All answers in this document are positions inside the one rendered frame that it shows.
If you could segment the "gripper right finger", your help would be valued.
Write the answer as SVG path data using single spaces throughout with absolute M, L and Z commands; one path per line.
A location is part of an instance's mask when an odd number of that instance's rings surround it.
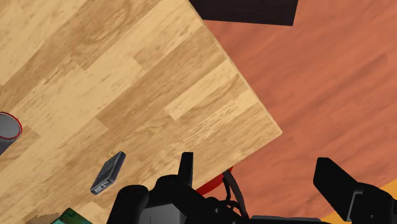
M 397 224 L 397 200 L 391 194 L 356 181 L 330 158 L 317 159 L 313 184 L 343 221 Z

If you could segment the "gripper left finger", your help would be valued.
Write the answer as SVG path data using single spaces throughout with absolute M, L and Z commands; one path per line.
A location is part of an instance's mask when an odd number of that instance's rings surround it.
M 123 187 L 106 224 L 216 224 L 218 215 L 192 189 L 193 153 L 181 155 L 177 174 L 162 176 L 155 187 Z

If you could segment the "dark grey small box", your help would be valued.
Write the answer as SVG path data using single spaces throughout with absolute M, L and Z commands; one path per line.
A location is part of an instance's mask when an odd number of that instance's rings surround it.
M 112 156 L 104 163 L 90 188 L 92 194 L 97 195 L 101 193 L 116 181 L 117 175 L 122 167 L 125 157 L 126 154 L 122 151 L 119 151 L 116 155 Z

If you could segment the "light wooden table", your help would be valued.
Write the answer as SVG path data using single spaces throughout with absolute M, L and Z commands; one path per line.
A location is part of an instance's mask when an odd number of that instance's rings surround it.
M 0 0 L 0 111 L 23 126 L 0 156 L 0 224 L 68 207 L 106 224 L 121 188 L 152 188 L 183 152 L 198 188 L 281 135 L 189 0 Z

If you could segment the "green box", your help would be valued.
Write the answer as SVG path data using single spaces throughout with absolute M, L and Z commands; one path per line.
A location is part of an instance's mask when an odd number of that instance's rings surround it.
M 50 224 L 93 224 L 86 218 L 82 217 L 79 213 L 67 208 L 58 218 L 52 221 Z

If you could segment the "grey cup with red rim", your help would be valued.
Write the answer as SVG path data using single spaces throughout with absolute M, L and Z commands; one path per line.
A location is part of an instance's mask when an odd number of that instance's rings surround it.
M 13 115 L 0 112 L 0 155 L 20 137 L 21 133 L 21 123 Z

